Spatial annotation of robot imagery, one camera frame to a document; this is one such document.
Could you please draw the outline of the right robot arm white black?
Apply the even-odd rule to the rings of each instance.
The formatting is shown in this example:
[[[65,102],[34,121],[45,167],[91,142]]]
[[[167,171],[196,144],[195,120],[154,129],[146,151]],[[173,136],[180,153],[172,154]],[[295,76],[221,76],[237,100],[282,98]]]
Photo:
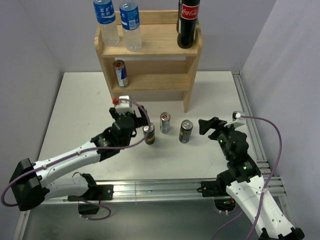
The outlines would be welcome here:
[[[236,129],[246,123],[245,118],[234,112],[230,123],[218,117],[198,121],[200,135],[214,130],[208,138],[218,142],[227,170],[219,173],[216,180],[202,181],[197,191],[203,197],[234,199],[261,240],[302,240],[305,234],[282,213],[258,165],[248,154],[247,135]]]

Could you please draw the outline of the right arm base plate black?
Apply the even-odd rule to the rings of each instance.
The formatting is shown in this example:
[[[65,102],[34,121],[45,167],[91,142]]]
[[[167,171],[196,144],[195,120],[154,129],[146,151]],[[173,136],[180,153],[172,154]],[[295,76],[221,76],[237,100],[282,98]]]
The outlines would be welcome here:
[[[200,187],[196,189],[202,197],[225,197],[228,196],[226,186],[219,180],[201,181]]]

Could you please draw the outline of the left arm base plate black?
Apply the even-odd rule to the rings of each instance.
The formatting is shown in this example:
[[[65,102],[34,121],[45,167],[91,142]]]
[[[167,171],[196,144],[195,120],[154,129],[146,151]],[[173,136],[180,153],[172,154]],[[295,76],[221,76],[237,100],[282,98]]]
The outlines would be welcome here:
[[[102,185],[75,185],[67,194],[68,202],[76,202],[79,198],[86,201],[110,201],[113,198],[112,184]]]

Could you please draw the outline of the blue silver energy drink can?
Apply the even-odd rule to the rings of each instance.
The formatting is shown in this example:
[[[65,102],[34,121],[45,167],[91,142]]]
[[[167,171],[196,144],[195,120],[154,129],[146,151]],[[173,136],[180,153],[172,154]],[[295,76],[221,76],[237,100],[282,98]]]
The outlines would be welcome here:
[[[117,83],[120,88],[126,88],[129,85],[126,65],[123,60],[115,60],[113,62],[113,68],[117,78]]]

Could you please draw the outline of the water bottle blue label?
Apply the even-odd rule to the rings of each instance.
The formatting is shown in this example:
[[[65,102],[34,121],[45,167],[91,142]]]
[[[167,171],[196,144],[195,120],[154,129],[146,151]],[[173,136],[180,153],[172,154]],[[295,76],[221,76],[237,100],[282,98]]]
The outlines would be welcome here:
[[[117,45],[120,41],[120,37],[112,0],[94,0],[93,7],[103,43],[107,46]]]

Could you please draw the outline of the small water bottle blue cap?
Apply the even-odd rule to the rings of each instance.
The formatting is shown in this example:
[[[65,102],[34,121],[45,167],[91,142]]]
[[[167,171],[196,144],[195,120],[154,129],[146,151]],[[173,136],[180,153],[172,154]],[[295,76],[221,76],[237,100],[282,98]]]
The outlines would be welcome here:
[[[125,47],[136,52],[142,47],[139,7],[135,0],[124,0],[119,7]]]

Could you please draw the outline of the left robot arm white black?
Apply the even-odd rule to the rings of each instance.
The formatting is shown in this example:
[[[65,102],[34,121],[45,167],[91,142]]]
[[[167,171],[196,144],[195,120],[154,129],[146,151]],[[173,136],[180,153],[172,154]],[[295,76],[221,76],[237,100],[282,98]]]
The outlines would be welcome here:
[[[63,176],[132,148],[130,142],[137,135],[137,129],[150,124],[145,108],[138,106],[138,110],[140,116],[132,109],[120,114],[116,108],[111,107],[109,113],[114,119],[112,125],[80,147],[46,160],[31,162],[25,158],[19,161],[7,186],[7,189],[12,190],[16,202],[7,203],[3,192],[1,203],[7,207],[18,207],[20,211],[28,211],[45,200],[58,197],[95,198],[98,188],[90,174],[81,174],[79,180]]]

